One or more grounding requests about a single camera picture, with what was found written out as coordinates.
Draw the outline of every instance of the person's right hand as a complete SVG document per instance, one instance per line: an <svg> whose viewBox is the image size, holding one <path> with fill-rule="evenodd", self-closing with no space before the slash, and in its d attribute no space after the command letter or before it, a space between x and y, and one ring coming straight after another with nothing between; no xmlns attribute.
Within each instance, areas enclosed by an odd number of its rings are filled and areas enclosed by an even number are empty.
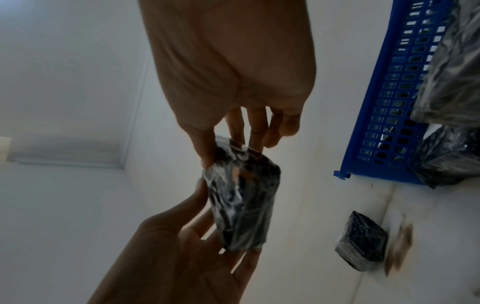
<svg viewBox="0 0 480 304"><path fill-rule="evenodd" d="M241 107L255 150L299 130L316 77L305 0L138 2L163 92L204 167L215 161L222 118L245 143Z"/></svg>

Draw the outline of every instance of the black wrapped block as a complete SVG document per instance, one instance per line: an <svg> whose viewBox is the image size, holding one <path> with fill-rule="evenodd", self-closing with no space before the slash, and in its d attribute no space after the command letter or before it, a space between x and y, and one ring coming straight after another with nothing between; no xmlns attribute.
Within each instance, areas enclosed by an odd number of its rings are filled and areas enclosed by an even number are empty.
<svg viewBox="0 0 480 304"><path fill-rule="evenodd" d="M418 177L431 188L480 176L480 129L442 126L417 149Z"/></svg>
<svg viewBox="0 0 480 304"><path fill-rule="evenodd" d="M353 211L335 251L354 269L369 271L385 259L389 234L368 217Z"/></svg>
<svg viewBox="0 0 480 304"><path fill-rule="evenodd" d="M223 247L261 248L267 240L280 168L261 153L216 138L216 162L203 172Z"/></svg>

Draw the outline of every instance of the black package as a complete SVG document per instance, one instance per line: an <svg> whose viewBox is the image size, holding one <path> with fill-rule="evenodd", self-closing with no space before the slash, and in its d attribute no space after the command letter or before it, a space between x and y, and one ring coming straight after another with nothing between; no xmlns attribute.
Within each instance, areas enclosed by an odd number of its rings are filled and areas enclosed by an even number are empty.
<svg viewBox="0 0 480 304"><path fill-rule="evenodd" d="M435 47L411 119L480 127L480 0L456 1L447 29L438 24L432 30L446 32Z"/></svg>
<svg viewBox="0 0 480 304"><path fill-rule="evenodd" d="M216 162L203 177L223 247L259 249L267 241L280 168L234 140L217 136L216 144Z"/></svg>
<svg viewBox="0 0 480 304"><path fill-rule="evenodd" d="M389 234L368 217L353 211L335 251L358 271L374 270L385 259Z"/></svg>
<svg viewBox="0 0 480 304"><path fill-rule="evenodd" d="M429 187L455 185L480 176L480 129L442 126L417 149L418 177Z"/></svg>

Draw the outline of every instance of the wrapped package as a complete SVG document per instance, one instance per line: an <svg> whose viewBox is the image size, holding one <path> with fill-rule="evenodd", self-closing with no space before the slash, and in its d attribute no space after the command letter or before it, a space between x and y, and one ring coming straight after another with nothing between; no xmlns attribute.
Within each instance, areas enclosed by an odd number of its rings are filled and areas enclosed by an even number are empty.
<svg viewBox="0 0 480 304"><path fill-rule="evenodd" d="M216 162L203 177L223 247L259 249L267 240L280 168L231 139L217 137L216 144Z"/></svg>
<svg viewBox="0 0 480 304"><path fill-rule="evenodd" d="M480 0L458 0L411 119L480 127ZM445 27L435 28L437 32Z"/></svg>
<svg viewBox="0 0 480 304"><path fill-rule="evenodd" d="M417 148L418 177L429 187L455 185L480 176L480 129L442 126Z"/></svg>
<svg viewBox="0 0 480 304"><path fill-rule="evenodd" d="M385 259L389 234L374 221L352 212L335 251L358 271L374 270Z"/></svg>

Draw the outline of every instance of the plastic wrap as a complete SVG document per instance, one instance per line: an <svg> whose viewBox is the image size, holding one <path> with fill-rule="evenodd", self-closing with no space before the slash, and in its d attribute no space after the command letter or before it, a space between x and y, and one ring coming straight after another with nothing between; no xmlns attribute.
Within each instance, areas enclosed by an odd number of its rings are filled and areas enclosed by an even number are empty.
<svg viewBox="0 0 480 304"><path fill-rule="evenodd" d="M429 65L411 119L480 126L480 0L459 0ZM440 25L433 30L440 32Z"/></svg>
<svg viewBox="0 0 480 304"><path fill-rule="evenodd" d="M431 188L480 176L480 129L442 126L418 146L419 178Z"/></svg>
<svg viewBox="0 0 480 304"><path fill-rule="evenodd" d="M267 240L280 168L261 153L216 138L216 163L203 172L223 247L261 248Z"/></svg>
<svg viewBox="0 0 480 304"><path fill-rule="evenodd" d="M384 261L388 238L389 234L374 221L354 211L335 251L354 269L369 271Z"/></svg>

